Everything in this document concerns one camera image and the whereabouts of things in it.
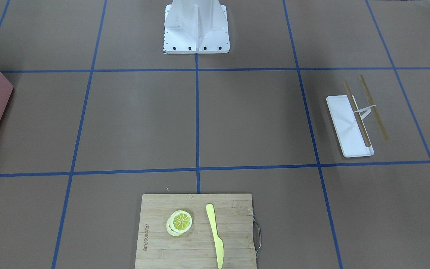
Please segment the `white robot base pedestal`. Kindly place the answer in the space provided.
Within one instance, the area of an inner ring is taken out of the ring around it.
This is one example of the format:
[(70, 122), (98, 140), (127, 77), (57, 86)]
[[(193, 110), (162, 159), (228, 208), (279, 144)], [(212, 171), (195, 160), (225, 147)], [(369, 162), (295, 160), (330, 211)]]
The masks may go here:
[(230, 51), (227, 7), (218, 0), (174, 0), (164, 15), (164, 53)]

